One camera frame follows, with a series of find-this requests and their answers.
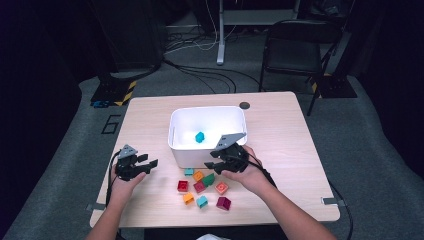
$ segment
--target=person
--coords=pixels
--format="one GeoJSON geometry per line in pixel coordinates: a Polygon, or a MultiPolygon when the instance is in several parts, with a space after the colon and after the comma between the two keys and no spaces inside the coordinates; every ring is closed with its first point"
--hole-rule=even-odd
{"type": "MultiPolygon", "coordinates": [[[[250,155],[249,161],[262,165],[260,160],[256,158],[252,148],[246,145],[243,146],[243,148],[250,155]]],[[[228,179],[241,183],[247,190],[261,198],[277,219],[279,228],[284,232],[282,234],[285,234],[288,239],[336,239],[324,225],[303,211],[275,188],[258,168],[249,164],[242,173],[224,170],[221,174],[228,179]]],[[[112,186],[109,206],[88,234],[87,240],[115,239],[120,217],[126,202],[130,199],[135,186],[137,186],[145,176],[145,173],[141,173],[128,182],[119,178],[116,179],[112,186]]]]}

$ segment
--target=gray carpet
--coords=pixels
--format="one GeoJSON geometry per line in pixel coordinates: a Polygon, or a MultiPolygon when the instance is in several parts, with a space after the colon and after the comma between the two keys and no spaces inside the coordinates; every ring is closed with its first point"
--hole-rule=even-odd
{"type": "MultiPolygon", "coordinates": [[[[263,39],[263,36],[240,37],[229,42],[225,65],[221,68],[258,79],[263,39]]],[[[193,47],[165,56],[176,64],[217,68],[216,52],[217,46],[209,51],[193,47]]],[[[339,50],[338,56],[332,59],[329,72],[334,70],[341,53],[339,50]]],[[[257,91],[255,81],[235,73],[225,75],[233,79],[237,92],[257,91]]],[[[283,77],[276,79],[280,83],[270,84],[270,90],[304,90],[303,81],[287,89],[287,85],[281,85],[285,81],[283,77]]],[[[210,88],[216,93],[228,92],[228,86],[222,81],[204,81],[209,86],[163,65],[138,81],[133,97],[211,94],[210,88]]],[[[424,181],[404,164],[385,138],[378,115],[361,85],[354,77],[349,77],[349,81],[358,98],[318,99],[312,115],[305,119],[328,178],[350,206],[354,220],[352,239],[423,239],[424,181]]],[[[114,120],[122,123],[127,108],[90,107],[90,98],[98,83],[97,78],[93,78],[80,84],[83,98],[79,111],[4,239],[82,239],[90,231],[91,213],[85,207],[96,201],[118,134],[101,132],[112,114],[121,115],[114,120]]],[[[311,95],[297,96],[305,114],[311,95]]],[[[349,218],[344,208],[340,211],[339,221],[325,225],[339,239],[345,239],[349,218]]],[[[143,239],[143,230],[124,229],[123,236],[143,239]]]]}

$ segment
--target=white bin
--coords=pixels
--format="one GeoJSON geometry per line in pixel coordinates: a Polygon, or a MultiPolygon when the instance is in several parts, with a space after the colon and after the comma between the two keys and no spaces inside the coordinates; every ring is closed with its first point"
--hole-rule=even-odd
{"type": "Polygon", "coordinates": [[[246,133],[237,141],[246,144],[246,121],[240,107],[181,108],[171,115],[168,144],[180,168],[206,168],[205,162],[222,161],[210,155],[221,136],[234,133],[246,133]],[[196,141],[199,132],[205,136],[200,143],[196,141]]]}

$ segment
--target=person's left hand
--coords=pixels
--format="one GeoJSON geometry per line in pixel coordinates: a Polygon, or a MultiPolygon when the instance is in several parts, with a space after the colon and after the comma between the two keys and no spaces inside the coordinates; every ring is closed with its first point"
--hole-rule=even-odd
{"type": "Polygon", "coordinates": [[[116,176],[115,168],[116,165],[113,165],[111,174],[113,185],[109,206],[113,204],[120,207],[124,207],[127,204],[128,200],[131,198],[134,188],[144,179],[146,173],[142,172],[138,174],[135,178],[127,182],[116,176]]]}

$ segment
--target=table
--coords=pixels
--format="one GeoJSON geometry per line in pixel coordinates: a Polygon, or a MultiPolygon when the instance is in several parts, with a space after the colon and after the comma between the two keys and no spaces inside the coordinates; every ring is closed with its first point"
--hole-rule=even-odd
{"type": "Polygon", "coordinates": [[[224,25],[272,25],[284,19],[296,19],[299,4],[300,0],[296,0],[293,9],[224,11],[223,0],[219,0],[219,47],[216,64],[224,64],[224,25]]]}
{"type": "MultiPolygon", "coordinates": [[[[143,182],[134,190],[120,222],[120,227],[200,227],[276,223],[267,206],[241,184],[217,175],[214,185],[225,181],[224,194],[232,201],[229,211],[215,206],[219,194],[213,187],[197,194],[209,204],[199,208],[185,205],[177,191],[179,180],[194,180],[184,175],[168,146],[168,128],[174,110],[199,106],[238,106],[250,103],[244,110],[247,145],[251,146],[271,173],[277,187],[288,198],[318,221],[331,222],[340,217],[337,206],[324,205],[321,198],[333,197],[308,127],[296,96],[291,92],[239,93],[218,95],[168,96],[134,98],[130,101],[113,153],[129,144],[138,154],[148,153],[159,159],[143,182]]],[[[201,170],[212,173],[209,169],[201,170]]],[[[107,171],[97,203],[105,203],[107,171]]],[[[94,226],[102,211],[94,210],[94,226]]]]}

